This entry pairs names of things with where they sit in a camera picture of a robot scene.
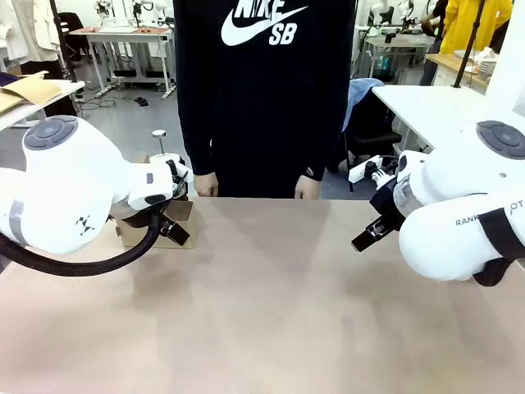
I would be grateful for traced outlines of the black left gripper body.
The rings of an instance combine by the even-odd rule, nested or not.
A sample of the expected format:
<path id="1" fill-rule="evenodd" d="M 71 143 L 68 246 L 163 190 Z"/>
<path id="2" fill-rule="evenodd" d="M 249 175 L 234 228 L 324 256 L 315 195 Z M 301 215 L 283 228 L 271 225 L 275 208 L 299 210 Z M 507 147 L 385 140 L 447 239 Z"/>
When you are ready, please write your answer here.
<path id="1" fill-rule="evenodd" d="M 151 206 L 137 212 L 122 221 L 132 228 L 160 229 L 169 223 L 169 218 L 164 214 L 164 206 Z"/>

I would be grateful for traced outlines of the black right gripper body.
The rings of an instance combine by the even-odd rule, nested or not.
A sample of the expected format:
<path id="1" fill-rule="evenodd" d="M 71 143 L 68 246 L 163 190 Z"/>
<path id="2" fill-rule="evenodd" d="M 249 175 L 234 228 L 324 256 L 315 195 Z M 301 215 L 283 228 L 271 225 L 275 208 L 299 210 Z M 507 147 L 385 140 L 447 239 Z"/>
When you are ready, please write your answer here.
<path id="1" fill-rule="evenodd" d="M 394 190 L 397 180 L 392 178 L 379 188 L 370 200 L 371 206 L 380 217 L 371 224 L 374 230 L 398 231 L 404 223 L 405 216 L 398 210 L 394 201 Z"/>

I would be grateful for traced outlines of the person's right hand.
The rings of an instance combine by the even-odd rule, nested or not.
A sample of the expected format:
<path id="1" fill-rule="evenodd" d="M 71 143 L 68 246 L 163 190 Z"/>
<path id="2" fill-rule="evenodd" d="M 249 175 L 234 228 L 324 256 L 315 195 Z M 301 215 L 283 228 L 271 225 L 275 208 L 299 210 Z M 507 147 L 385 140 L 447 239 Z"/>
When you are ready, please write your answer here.
<path id="1" fill-rule="evenodd" d="M 218 197 L 218 179 L 215 172 L 194 176 L 194 189 L 199 197 Z"/>

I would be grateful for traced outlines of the person's left hand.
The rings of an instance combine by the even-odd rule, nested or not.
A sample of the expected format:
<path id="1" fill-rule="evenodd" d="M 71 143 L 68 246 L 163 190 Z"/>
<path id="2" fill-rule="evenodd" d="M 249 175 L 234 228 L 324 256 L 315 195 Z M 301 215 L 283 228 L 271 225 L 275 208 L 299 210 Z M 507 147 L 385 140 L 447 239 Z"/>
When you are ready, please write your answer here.
<path id="1" fill-rule="evenodd" d="M 321 182 L 300 176 L 294 188 L 295 199 L 315 200 L 321 196 Z"/>

